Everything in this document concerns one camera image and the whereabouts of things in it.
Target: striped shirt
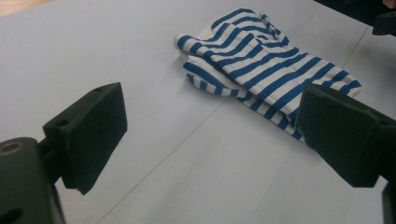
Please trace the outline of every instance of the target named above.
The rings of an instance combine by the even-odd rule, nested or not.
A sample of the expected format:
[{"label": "striped shirt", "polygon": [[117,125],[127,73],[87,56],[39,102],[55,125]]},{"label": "striped shirt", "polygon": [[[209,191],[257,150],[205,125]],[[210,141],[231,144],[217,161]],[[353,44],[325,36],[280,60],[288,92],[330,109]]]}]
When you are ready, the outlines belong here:
[{"label": "striped shirt", "polygon": [[177,35],[175,45],[188,54],[183,67],[197,88],[233,96],[304,141],[294,121],[306,83],[356,95],[361,84],[343,69],[302,52],[261,13],[239,8],[211,25],[211,36]]}]

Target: blue and white striped fabric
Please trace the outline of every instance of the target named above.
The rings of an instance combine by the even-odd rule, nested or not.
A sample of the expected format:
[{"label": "blue and white striped fabric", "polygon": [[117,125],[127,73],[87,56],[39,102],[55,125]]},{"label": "blue and white striped fabric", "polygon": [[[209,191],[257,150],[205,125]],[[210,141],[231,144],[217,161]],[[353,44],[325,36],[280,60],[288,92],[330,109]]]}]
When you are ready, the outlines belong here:
[{"label": "blue and white striped fabric", "polygon": [[356,95],[361,84],[343,69],[292,46],[262,13],[240,8],[218,18],[211,36],[175,37],[188,54],[187,78],[197,88],[236,97],[293,137],[301,95],[306,83]]}]

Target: screw hole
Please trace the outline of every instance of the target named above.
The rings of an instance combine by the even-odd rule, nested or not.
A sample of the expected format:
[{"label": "screw hole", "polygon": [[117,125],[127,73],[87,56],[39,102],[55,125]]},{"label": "screw hole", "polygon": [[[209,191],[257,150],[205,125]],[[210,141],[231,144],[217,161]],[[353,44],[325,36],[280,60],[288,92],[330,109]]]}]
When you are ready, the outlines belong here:
[{"label": "screw hole", "polygon": [[0,224],[11,224],[15,223],[22,216],[21,209],[11,210],[0,217]]},{"label": "screw hole", "polygon": [[56,123],[56,126],[63,127],[63,126],[66,126],[68,123],[69,123],[69,121],[67,119],[62,119]]},{"label": "screw hole", "polygon": [[9,154],[15,153],[15,152],[21,150],[22,147],[23,147],[23,143],[21,143],[21,142],[12,142],[12,143],[8,143],[3,146],[0,146],[0,156],[6,156]]},{"label": "screw hole", "polygon": [[11,152],[11,151],[14,151],[14,150],[17,149],[17,148],[18,148],[18,145],[17,145],[17,144],[12,144],[12,145],[3,147],[3,148],[1,149],[1,152],[9,153],[9,152]]}]

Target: white table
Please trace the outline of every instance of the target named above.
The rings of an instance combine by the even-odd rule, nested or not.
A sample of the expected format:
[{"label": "white table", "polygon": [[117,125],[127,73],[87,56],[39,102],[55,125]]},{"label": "white table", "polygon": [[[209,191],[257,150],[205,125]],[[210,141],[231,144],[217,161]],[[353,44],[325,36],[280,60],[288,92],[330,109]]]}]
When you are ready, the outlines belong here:
[{"label": "white table", "polygon": [[381,223],[380,179],[353,189],[318,154],[234,99],[196,90],[173,47],[238,7],[344,67],[396,119],[396,38],[310,0],[54,1],[0,18],[0,141],[121,82],[129,131],[85,196],[56,184],[70,224]]}]

